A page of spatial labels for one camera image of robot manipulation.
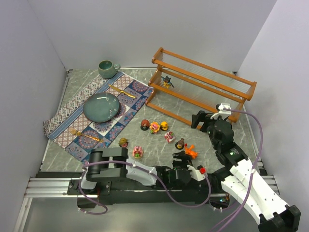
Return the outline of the orange fox figurine toy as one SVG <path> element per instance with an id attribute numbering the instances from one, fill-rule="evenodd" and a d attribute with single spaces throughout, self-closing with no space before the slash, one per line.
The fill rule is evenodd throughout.
<path id="1" fill-rule="evenodd" d="M 198 157 L 198 152 L 194 150 L 195 149 L 194 145 L 189 146 L 188 144 L 185 144 L 184 149 L 185 154 L 189 155 L 192 159 L 196 159 Z"/>

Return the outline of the strawberry cake toy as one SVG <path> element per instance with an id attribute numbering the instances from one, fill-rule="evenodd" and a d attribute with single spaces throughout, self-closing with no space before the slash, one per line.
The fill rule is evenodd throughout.
<path id="1" fill-rule="evenodd" d="M 168 131 L 167 133 L 165 133 L 164 137 L 167 143 L 171 143 L 175 139 L 174 133 L 172 131 Z"/>

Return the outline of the pink sunflower pig toy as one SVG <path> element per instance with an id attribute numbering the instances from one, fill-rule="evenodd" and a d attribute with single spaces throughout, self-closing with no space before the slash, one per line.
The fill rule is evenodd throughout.
<path id="1" fill-rule="evenodd" d="M 160 125 L 157 122 L 153 121 L 152 123 L 150 123 L 149 129 L 151 134 L 156 134 L 160 131 Z"/>

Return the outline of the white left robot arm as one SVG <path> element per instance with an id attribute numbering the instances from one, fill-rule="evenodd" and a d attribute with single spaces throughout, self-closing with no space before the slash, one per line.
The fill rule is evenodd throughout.
<path id="1" fill-rule="evenodd" d="M 189 155 L 181 151 L 172 157 L 172 167 L 147 166 L 130 157 L 126 148 L 93 149 L 79 186 L 83 190 L 106 186 L 116 190 L 211 191 L 205 170 L 194 168 Z"/>

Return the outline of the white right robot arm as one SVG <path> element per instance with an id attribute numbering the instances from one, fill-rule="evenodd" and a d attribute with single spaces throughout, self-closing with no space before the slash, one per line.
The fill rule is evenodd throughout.
<path id="1" fill-rule="evenodd" d="M 226 106 L 215 114 L 199 111 L 192 115 L 191 127 L 203 123 L 200 130 L 208 134 L 219 162 L 224 168 L 218 171 L 223 191 L 240 205 L 219 222 L 219 231 L 225 229 L 242 209 L 254 218 L 261 232 L 295 232 L 301 212 L 284 201 L 257 172 L 257 161 L 252 162 L 234 142 L 232 125 L 227 121 L 231 110 Z"/>

